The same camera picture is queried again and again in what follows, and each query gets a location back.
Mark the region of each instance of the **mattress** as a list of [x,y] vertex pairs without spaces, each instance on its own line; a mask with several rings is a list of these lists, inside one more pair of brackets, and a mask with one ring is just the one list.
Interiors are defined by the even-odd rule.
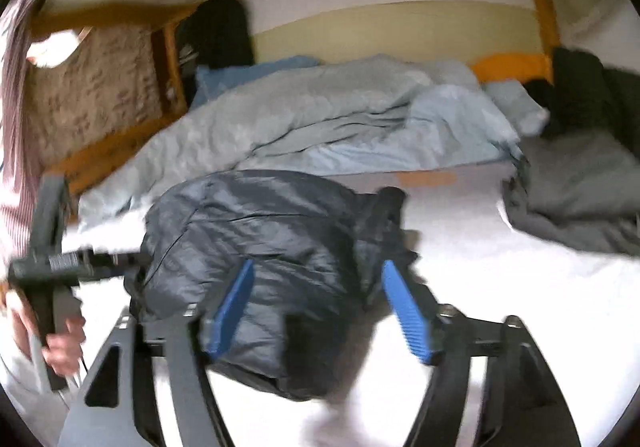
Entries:
[[[334,178],[357,191],[405,189],[404,228],[420,253],[415,271],[440,302],[467,316],[501,321],[515,314],[535,338],[564,393],[583,447],[596,447],[640,385],[640,261],[575,252],[513,231],[501,216],[507,163],[452,169],[454,182],[433,186],[419,174]],[[85,232],[64,246],[132,250],[144,234],[144,209]],[[128,297],[122,282],[82,286],[92,361]],[[211,373],[227,428],[244,446],[401,446],[415,419],[430,369],[404,344],[393,316],[370,316],[354,329],[340,386],[327,401],[297,403]],[[474,359],[458,447],[470,446],[478,421],[484,359]],[[180,445],[166,366],[154,364],[168,445]]]

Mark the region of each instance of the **jacket sleeve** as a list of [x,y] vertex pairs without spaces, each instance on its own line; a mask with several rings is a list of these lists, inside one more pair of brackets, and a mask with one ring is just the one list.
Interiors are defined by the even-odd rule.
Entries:
[[45,447],[54,447],[62,431],[71,395],[41,395],[31,361],[15,344],[0,316],[0,383],[9,400]]

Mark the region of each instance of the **blue rubber tip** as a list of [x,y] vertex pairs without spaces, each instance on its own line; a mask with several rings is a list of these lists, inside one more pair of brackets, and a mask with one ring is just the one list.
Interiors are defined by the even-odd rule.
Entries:
[[242,265],[233,286],[226,294],[225,299],[216,313],[216,317],[210,326],[210,342],[207,353],[218,359],[231,347],[231,341],[236,334],[238,323],[244,314],[251,290],[254,287],[255,272],[254,262],[248,259]]
[[418,309],[409,287],[392,261],[385,261],[383,264],[382,286],[391,308],[400,321],[411,353],[418,357],[421,363],[428,363],[431,360],[429,323]]

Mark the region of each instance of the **wooden frame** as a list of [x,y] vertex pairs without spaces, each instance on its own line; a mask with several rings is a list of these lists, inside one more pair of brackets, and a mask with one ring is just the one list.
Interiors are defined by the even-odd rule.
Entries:
[[[540,23],[543,49],[545,53],[550,54],[560,41],[553,1],[534,0],[534,3]],[[150,120],[109,135],[47,169],[46,172],[65,174],[68,177],[72,195],[79,196],[86,189],[101,182],[137,153],[155,133],[186,112],[174,34],[178,22],[188,17],[196,8],[197,5],[165,7],[110,4],[65,14],[43,13],[34,17],[31,24],[32,34],[37,37],[68,28],[113,26],[122,23],[150,24],[153,28],[161,29],[166,53],[166,71],[179,101],[180,107],[176,112],[164,112],[160,119]]]

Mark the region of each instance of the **orange pillow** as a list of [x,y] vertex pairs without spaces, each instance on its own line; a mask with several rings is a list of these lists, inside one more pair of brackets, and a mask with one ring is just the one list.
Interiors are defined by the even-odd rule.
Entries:
[[553,82],[551,59],[543,53],[495,53],[471,66],[479,82],[532,79]]

